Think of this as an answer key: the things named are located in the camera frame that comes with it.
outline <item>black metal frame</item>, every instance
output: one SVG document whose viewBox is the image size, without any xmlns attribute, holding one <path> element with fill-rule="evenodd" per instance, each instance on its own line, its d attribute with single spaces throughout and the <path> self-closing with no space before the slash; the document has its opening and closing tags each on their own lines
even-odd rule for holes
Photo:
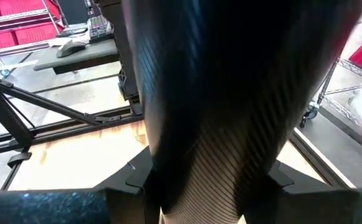
<svg viewBox="0 0 362 224">
<path fill-rule="evenodd" d="M 16 110 L 21 114 L 21 111 L 17 108 L 13 108 L 13 105 L 6 95 L 68 116 L 71 119 L 29 129 L 15 112 Z M 134 113 L 132 110 L 132 107 L 135 107 L 132 105 L 133 103 L 139 103 L 139 101 L 130 100 L 131 106 L 95 114 L 81 113 L 72 108 L 38 96 L 35 93 L 17 88 L 12 83 L 0 79 L 0 123 L 9 132 L 8 134 L 0 135 L 0 153 L 21 149 L 20 157 L 22 157 L 21 155 L 26 154 L 29 148 L 35 144 L 140 121 L 143 119 L 143 115 L 140 112 Z M 7 190 L 9 188 L 22 162 L 28 158 L 29 157 L 23 157 L 22 159 L 16 159 L 15 161 L 11 159 L 10 166 L 12 170 L 1 187 L 1 190 Z"/>
</svg>

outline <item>gray table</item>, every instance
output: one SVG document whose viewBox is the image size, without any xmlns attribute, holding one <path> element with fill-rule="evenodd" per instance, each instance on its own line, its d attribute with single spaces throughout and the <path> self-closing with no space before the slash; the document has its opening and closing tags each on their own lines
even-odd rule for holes
<svg viewBox="0 0 362 224">
<path fill-rule="evenodd" d="M 56 57 L 58 48 L 51 47 L 45 50 L 44 57 L 40 58 L 34 65 L 34 71 L 53 68 L 56 74 L 61 74 L 119 61 L 119 54 L 114 39 L 88 44 L 85 50 L 62 58 Z"/>
</svg>

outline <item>black carbon fiber panel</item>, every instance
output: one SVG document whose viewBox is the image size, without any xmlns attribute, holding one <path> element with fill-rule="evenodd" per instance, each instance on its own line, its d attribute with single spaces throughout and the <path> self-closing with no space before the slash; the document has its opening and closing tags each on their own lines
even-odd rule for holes
<svg viewBox="0 0 362 224">
<path fill-rule="evenodd" d="M 126 0 L 123 9 L 166 224 L 236 223 L 362 1 Z"/>
</svg>

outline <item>concrete floor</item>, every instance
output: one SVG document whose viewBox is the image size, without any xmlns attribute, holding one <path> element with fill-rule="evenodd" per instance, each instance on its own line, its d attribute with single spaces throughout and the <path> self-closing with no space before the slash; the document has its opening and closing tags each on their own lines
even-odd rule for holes
<svg viewBox="0 0 362 224">
<path fill-rule="evenodd" d="M 353 52 L 362 44 L 362 24 L 358 24 L 348 40 L 348 43 L 341 55 L 342 58 L 349 58 Z M 30 62 L 43 57 L 44 52 L 33 53 L 26 61 Z M 18 63 L 25 55 L 17 55 L 12 57 L 2 58 L 5 64 Z M 64 84 L 90 80 L 93 78 L 104 77 L 118 73 L 120 69 L 119 63 L 111 63 L 108 65 L 102 65 L 95 68 L 88 68 L 80 70 L 78 74 L 65 73 L 56 75 L 53 70 L 42 70 L 35 72 L 30 67 L 22 67 L 16 69 L 11 76 L 7 78 L 20 88 L 28 91 L 39 91 L 46 88 L 52 88 Z M 66 106 L 72 107 L 82 112 L 94 113 L 102 110 L 109 110 L 114 107 L 110 95 L 113 91 L 117 90 L 117 77 L 108 78 L 104 80 L 94 81 L 90 83 L 84 83 L 68 88 L 61 88 L 58 90 L 48 91 L 40 93 L 40 96 L 46 97 L 50 100 L 54 100 L 58 103 L 62 103 Z M 329 90 L 335 90 L 348 86 L 360 84 L 362 78 L 347 71 L 346 69 L 337 66 L 331 80 Z M 341 105 L 348 109 L 348 98 L 351 96 L 351 92 L 337 93 L 331 97 L 339 102 Z M 29 103 L 13 99 L 11 100 L 36 126 L 65 119 L 65 117 L 49 112 L 45 109 L 38 108 L 37 106 L 30 105 Z M 6 130 L 0 124 L 0 134 L 6 133 Z M 16 152 L 7 152 L 0 154 L 0 186 L 4 182 L 10 169 L 6 165 L 6 162 Z"/>
</svg>

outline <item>black clamp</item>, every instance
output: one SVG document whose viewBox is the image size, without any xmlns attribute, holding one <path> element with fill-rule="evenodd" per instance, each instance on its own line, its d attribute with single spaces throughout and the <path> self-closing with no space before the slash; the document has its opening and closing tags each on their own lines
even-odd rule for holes
<svg viewBox="0 0 362 224">
<path fill-rule="evenodd" d="M 118 120 L 121 120 L 121 115 L 112 116 L 112 117 L 109 117 L 109 118 L 100 117 L 100 116 L 95 117 L 95 121 L 101 121 L 103 123 L 104 122 L 109 122 L 109 121 L 118 121 Z"/>
<path fill-rule="evenodd" d="M 142 115 L 143 114 L 143 108 L 139 101 L 139 95 L 136 94 L 134 96 L 131 96 L 128 101 L 130 102 L 130 107 L 132 110 L 132 113 L 135 115 Z"/>
<path fill-rule="evenodd" d="M 4 85 L 6 87 L 9 87 L 9 88 L 12 88 L 14 86 L 13 83 L 5 81 L 3 79 L 0 79 L 0 84 Z"/>
<path fill-rule="evenodd" d="M 7 165 L 10 168 L 13 168 L 14 165 L 16 165 L 20 162 L 29 160 L 31 157 L 31 154 L 32 154 L 31 152 L 22 152 L 20 154 L 14 155 L 9 159 L 9 162 L 7 162 Z"/>
</svg>

